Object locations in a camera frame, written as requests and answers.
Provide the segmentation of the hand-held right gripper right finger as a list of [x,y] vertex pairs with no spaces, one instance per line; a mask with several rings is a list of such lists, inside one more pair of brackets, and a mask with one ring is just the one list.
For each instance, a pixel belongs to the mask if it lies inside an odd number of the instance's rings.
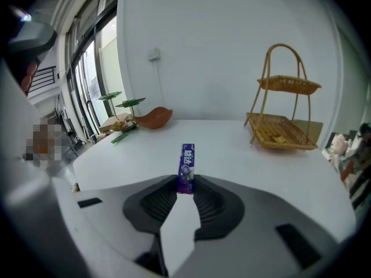
[[194,201],[201,226],[176,277],[319,277],[355,232],[330,231],[273,193],[213,177],[195,177]]

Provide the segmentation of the person's left hand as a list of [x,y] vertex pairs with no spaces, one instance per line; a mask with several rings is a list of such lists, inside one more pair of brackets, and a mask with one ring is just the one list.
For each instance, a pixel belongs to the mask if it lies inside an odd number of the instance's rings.
[[27,69],[26,69],[26,75],[24,76],[24,78],[22,79],[21,81],[21,89],[22,91],[25,93],[25,95],[27,96],[28,95],[28,91],[31,87],[31,84],[32,84],[32,79],[35,75],[35,73],[37,72],[37,69],[38,69],[38,65],[36,62],[32,62],[28,65]]

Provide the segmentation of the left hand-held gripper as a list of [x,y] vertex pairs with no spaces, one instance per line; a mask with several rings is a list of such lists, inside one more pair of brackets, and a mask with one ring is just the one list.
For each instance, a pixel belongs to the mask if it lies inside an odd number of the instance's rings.
[[39,66],[56,40],[46,23],[22,21],[1,60],[1,211],[37,263],[49,271],[78,271],[77,248],[63,220],[51,178],[25,160],[36,140],[38,111],[21,89],[26,69]]

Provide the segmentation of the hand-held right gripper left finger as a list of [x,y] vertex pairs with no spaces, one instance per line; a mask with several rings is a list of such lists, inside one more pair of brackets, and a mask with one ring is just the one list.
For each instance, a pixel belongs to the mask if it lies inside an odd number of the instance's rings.
[[168,277],[160,228],[177,199],[176,176],[71,193],[62,215],[86,277]]

